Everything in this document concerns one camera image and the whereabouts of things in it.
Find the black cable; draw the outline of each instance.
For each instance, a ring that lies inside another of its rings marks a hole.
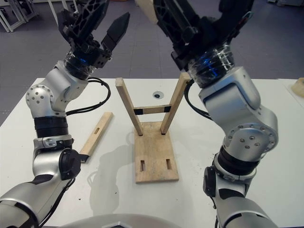
[[[50,219],[50,217],[54,214],[54,212],[55,212],[56,208],[58,207],[59,202],[61,201],[64,193],[68,190],[69,187],[72,186],[72,184],[74,184],[74,182],[75,182],[75,178],[73,178],[69,183],[67,183],[67,185],[62,189],[60,195],[58,196],[58,198],[55,201],[54,205],[52,206],[51,210],[48,212],[48,214],[45,216],[45,218],[41,221],[38,228],[42,228],[44,226],[44,224]]]
[[[187,103],[190,105],[190,107],[195,111],[197,112],[198,114],[204,116],[205,118],[209,119],[209,120],[212,120],[209,113],[203,111],[203,110],[200,110],[198,109],[197,107],[195,107],[189,100],[189,90],[190,90],[190,87],[193,85],[194,81],[193,79],[191,79],[187,85],[186,85],[186,88],[185,88],[185,91],[184,91],[184,95],[185,95],[185,99],[187,101]]]
[[[104,103],[106,103],[109,100],[109,98],[111,96],[111,90],[110,90],[109,85],[106,82],[104,82],[103,80],[101,80],[100,78],[97,78],[97,77],[89,77],[88,78],[88,82],[97,82],[97,83],[100,83],[101,86],[105,86],[108,89],[108,94],[107,94],[106,99],[104,101],[99,102],[98,104],[93,105],[93,106],[89,106],[89,107],[86,107],[86,108],[79,108],[79,109],[68,111],[66,113],[67,116],[68,115],[73,115],[73,114],[78,114],[78,113],[90,112],[90,111],[92,111],[94,109],[99,108],[100,106],[102,106]]]
[[[219,221],[218,221],[218,217],[215,219],[215,224],[214,224],[214,228],[218,228],[218,224],[219,224]]]

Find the white chair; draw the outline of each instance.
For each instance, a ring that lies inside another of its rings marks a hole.
[[[15,28],[19,27],[20,25],[26,23],[25,19],[23,18],[21,11],[19,10],[16,2],[14,0],[8,0],[8,3],[12,9],[12,11],[14,12],[16,18],[17,18],[17,22],[15,22],[14,24],[10,24],[8,22],[8,20],[5,18],[5,16],[3,15],[3,13],[0,10],[0,18],[1,18],[1,24],[3,25],[4,29],[7,32],[13,32]]]

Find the white table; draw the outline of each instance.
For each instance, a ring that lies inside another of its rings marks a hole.
[[[133,125],[114,86],[106,79],[112,96],[102,108],[69,116],[74,148],[82,148],[105,111],[114,113],[109,128],[90,163],[82,165],[76,182],[63,197],[47,225],[59,226],[93,215],[137,213],[157,216],[181,227],[213,227],[216,212],[202,190],[203,172],[221,147],[224,134],[213,122],[196,114],[183,99],[171,125],[171,139],[180,180],[171,183],[135,184]],[[135,106],[168,104],[175,79],[126,79]],[[280,227],[304,225],[304,108],[280,80],[254,80],[262,104],[279,121],[278,146],[259,164],[248,197],[256,201]],[[162,100],[152,97],[162,91]],[[199,89],[193,86],[190,99],[201,105]],[[102,100],[106,89],[89,84],[68,110]],[[141,121],[159,121],[163,114],[140,116]],[[0,194],[33,178],[31,170],[34,122],[22,98],[0,128]]]

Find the wooden leg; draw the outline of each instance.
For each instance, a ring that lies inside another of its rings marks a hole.
[[[191,80],[191,78],[188,73],[180,74],[180,78],[177,82],[177,85],[175,87],[174,93],[173,93],[171,101],[170,101],[170,105],[171,105],[170,112],[166,113],[166,115],[162,121],[162,125],[161,125],[162,134],[167,133],[167,131],[170,127],[170,124],[174,118],[174,115],[177,111],[177,108],[180,105],[181,99],[184,96],[184,90],[186,88],[187,82],[190,80]]]
[[[83,146],[80,152],[81,162],[86,163],[87,159],[93,155],[93,152],[101,138],[101,136],[106,131],[111,119],[113,117],[113,113],[107,112],[104,113],[100,118],[98,124],[92,131],[90,137],[87,139],[85,145]]]
[[[133,123],[133,125],[134,125],[134,127],[137,131],[137,134],[139,136],[143,135],[143,129],[142,129],[141,123],[139,122],[138,117],[134,113],[134,106],[132,104],[130,95],[129,95],[128,90],[125,86],[123,78],[122,77],[117,78],[116,81],[115,81],[115,85],[116,85],[118,93],[119,93],[119,95],[120,95],[120,97],[123,101],[123,104],[124,104],[128,114],[130,116],[130,119],[132,120],[132,123]]]

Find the black tape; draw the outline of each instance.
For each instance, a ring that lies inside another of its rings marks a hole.
[[[163,110],[164,113],[168,113],[171,110],[171,106],[166,106]]]
[[[79,157],[81,163],[86,163],[86,161],[89,159],[90,156],[86,154],[80,154]]]
[[[134,109],[134,113],[135,113],[135,115],[143,115],[143,109],[142,108]]]

